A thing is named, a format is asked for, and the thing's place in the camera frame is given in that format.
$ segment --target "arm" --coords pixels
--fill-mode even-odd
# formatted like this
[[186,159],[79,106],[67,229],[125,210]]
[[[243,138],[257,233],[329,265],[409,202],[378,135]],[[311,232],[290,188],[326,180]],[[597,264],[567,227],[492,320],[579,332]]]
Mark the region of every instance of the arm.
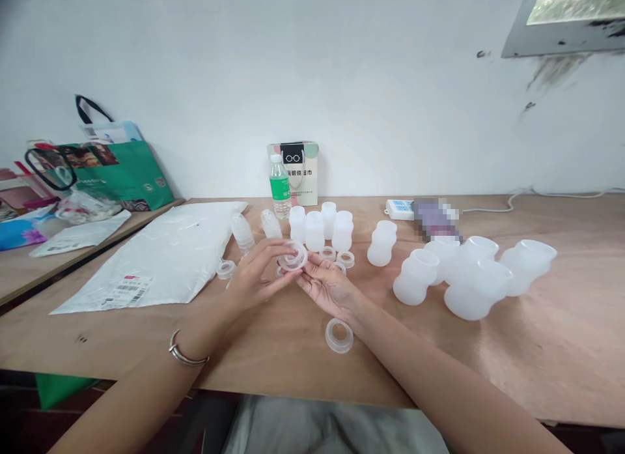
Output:
[[507,395],[380,309],[338,270],[309,254],[298,285],[346,322],[461,453],[569,453]]
[[[198,306],[197,314],[181,324],[176,343],[192,360],[211,355],[234,320],[266,301],[301,271],[275,281],[261,275],[278,255],[293,253],[285,240],[263,240],[239,263],[230,287]],[[133,453],[165,423],[203,366],[187,366],[162,343],[98,399],[54,445],[51,453]]]

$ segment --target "white wall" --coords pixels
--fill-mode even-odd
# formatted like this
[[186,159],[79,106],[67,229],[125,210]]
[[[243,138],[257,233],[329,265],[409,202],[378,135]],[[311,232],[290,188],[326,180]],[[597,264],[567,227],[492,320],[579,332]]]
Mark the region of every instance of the white wall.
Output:
[[499,58],[520,3],[2,0],[0,167],[29,138],[82,141],[81,93],[184,197],[268,196],[266,144],[300,139],[322,195],[625,186],[624,57],[528,90],[541,60]]

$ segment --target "green bottle label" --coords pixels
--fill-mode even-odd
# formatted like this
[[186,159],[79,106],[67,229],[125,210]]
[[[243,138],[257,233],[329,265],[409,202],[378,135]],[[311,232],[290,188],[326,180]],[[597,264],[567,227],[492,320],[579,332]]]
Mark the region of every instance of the green bottle label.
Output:
[[288,177],[284,179],[270,178],[271,194],[274,200],[282,201],[291,198],[291,192],[288,185]]

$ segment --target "hand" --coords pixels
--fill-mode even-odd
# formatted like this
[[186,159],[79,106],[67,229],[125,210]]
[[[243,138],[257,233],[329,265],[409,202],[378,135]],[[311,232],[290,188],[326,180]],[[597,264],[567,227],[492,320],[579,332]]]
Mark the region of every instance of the hand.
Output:
[[296,270],[273,281],[261,277],[267,265],[275,262],[276,257],[296,253],[293,249],[283,246],[286,241],[286,239],[263,239],[239,262],[225,294],[230,300],[236,300],[243,311],[265,302],[301,275],[301,270]]
[[304,273],[297,284],[328,314],[349,322],[365,296],[343,273],[319,254],[308,252]]

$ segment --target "green cloth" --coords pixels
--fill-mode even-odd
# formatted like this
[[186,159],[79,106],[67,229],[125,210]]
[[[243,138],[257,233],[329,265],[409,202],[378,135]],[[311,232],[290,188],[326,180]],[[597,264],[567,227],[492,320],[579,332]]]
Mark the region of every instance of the green cloth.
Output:
[[35,374],[35,379],[42,410],[49,410],[57,403],[69,399],[98,382],[98,379],[40,373]]

